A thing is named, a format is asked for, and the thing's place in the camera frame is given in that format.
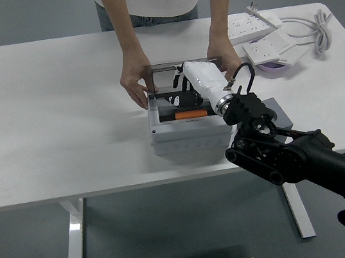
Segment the person's right hand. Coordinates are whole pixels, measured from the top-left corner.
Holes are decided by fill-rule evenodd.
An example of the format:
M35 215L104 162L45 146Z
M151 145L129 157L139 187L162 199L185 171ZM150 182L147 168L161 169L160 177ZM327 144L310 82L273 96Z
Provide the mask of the person's right hand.
M141 47L125 50L122 59L120 85L126 90L132 101L147 110L148 87L140 84L140 80L145 79L145 67L150 65L150 61Z

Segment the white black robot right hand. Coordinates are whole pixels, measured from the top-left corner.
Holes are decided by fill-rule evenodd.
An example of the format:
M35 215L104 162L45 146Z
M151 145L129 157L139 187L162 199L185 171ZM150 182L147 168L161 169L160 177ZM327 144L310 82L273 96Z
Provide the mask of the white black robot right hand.
M213 62L187 61L176 68L179 74L175 75L174 89L178 86L181 74L184 76L182 86L184 87L184 83L190 83L192 89L165 96L169 103L178 108L194 107L207 99L216 115L225 114L234 94L231 86L227 86L228 81Z

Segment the person's left hand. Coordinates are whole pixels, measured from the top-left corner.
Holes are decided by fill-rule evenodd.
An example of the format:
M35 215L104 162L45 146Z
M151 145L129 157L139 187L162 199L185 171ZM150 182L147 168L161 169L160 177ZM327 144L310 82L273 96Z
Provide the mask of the person's left hand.
M230 80L242 63L227 35L209 37L207 56L221 58L221 70L226 80Z

